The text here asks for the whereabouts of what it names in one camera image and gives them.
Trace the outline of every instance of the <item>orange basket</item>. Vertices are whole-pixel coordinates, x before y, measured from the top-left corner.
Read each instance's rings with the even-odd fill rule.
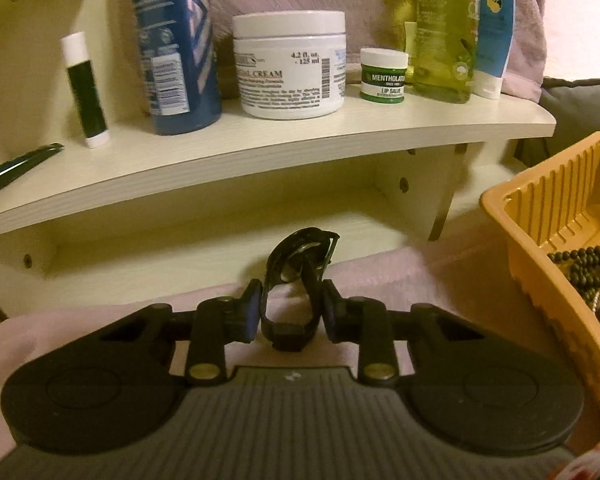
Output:
[[[600,132],[480,197],[507,234],[509,269],[566,346],[600,409],[600,324],[546,256],[600,245]]]

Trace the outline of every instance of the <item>small green jar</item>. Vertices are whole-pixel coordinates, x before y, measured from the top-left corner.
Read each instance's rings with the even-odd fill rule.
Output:
[[[404,101],[404,77],[409,54],[389,48],[363,48],[360,50],[360,63],[360,97],[375,103]]]

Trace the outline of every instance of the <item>white cap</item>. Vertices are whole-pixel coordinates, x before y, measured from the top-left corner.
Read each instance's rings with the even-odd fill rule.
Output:
[[[234,38],[278,38],[344,34],[339,10],[283,10],[234,16]]]
[[[481,70],[474,70],[474,81],[471,91],[487,99],[499,99],[502,90],[502,78],[496,77]]]
[[[404,51],[411,55],[416,43],[416,30],[418,24],[416,22],[404,22]]]
[[[76,32],[75,34],[65,36],[62,38],[61,43],[64,63],[67,68],[89,60],[84,32]]]
[[[363,48],[360,50],[360,63],[378,68],[407,68],[409,54],[390,48]]]
[[[109,130],[104,130],[103,132],[100,132],[99,134],[93,137],[84,138],[84,140],[87,143],[87,146],[89,146],[90,148],[97,148],[98,146],[102,146],[103,144],[109,142],[109,139]]]

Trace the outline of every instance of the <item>blue bottle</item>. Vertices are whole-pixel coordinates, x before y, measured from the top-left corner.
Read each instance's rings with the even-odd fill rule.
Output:
[[[160,135],[220,118],[209,0],[133,0],[146,93]]]

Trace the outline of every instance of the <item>screw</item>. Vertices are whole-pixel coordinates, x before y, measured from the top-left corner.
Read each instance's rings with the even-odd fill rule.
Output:
[[[365,366],[363,373],[376,381],[385,381],[395,375],[395,368],[385,363],[372,363]]]
[[[189,375],[200,381],[209,381],[220,375],[220,368],[213,363],[199,363],[189,368]]]

